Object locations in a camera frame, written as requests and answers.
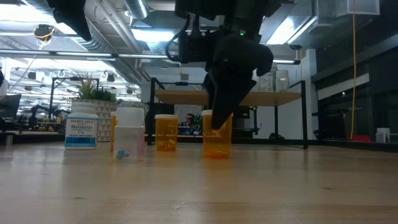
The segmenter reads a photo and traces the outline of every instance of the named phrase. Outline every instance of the computer monitor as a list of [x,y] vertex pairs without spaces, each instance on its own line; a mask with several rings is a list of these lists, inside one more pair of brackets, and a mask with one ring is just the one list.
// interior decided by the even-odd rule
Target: computer monitor
[[0,118],[15,118],[20,100],[21,94],[0,96]]

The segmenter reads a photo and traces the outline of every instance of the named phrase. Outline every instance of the bottle label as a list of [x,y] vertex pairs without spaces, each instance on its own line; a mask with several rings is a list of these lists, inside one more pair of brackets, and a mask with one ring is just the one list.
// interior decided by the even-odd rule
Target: bottle label
[[68,118],[65,147],[96,147],[98,118]]

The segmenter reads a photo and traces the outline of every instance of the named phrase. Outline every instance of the red object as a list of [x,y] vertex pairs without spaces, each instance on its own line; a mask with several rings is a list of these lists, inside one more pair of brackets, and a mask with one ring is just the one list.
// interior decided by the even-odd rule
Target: red object
[[363,141],[363,142],[372,142],[372,139],[369,136],[355,136],[353,135],[353,138],[351,141]]

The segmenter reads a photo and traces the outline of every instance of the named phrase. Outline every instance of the shelf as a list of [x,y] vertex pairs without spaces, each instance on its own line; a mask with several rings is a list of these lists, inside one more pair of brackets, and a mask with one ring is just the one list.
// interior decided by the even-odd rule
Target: shelf
[[[171,105],[206,105],[208,95],[201,90],[156,90],[155,96]],[[301,98],[301,93],[250,92],[241,106],[282,106]]]

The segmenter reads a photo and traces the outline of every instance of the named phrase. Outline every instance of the table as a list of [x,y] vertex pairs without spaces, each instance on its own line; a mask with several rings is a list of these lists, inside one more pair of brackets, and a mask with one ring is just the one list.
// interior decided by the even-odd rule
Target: table
[[115,162],[108,144],[0,147],[1,223],[398,223],[398,154],[234,145],[214,160],[201,144],[154,149]]
[[[241,106],[272,106],[274,107],[275,114],[275,135],[279,135],[279,127],[278,127],[278,107],[284,104],[290,103],[292,101],[301,99],[302,103],[302,124],[303,124],[303,140],[301,141],[303,148],[308,148],[308,128],[307,128],[307,102],[306,102],[306,94],[305,94],[305,81],[299,81],[290,86],[293,88],[295,86],[300,85],[301,92],[300,93],[291,93],[291,92],[250,92],[245,99],[241,102]],[[203,90],[166,90],[163,84],[158,81],[156,78],[151,78],[150,85],[150,103],[149,108],[154,108],[155,97],[162,101],[163,103],[171,104],[171,105],[207,105],[208,104],[208,95]],[[155,111],[150,110],[148,116],[151,121],[155,119]],[[254,118],[254,123],[257,126],[257,117]],[[154,142],[154,127],[152,125],[148,125],[147,128],[147,143],[148,145],[152,145]],[[273,143],[284,144],[284,140],[276,139]]]

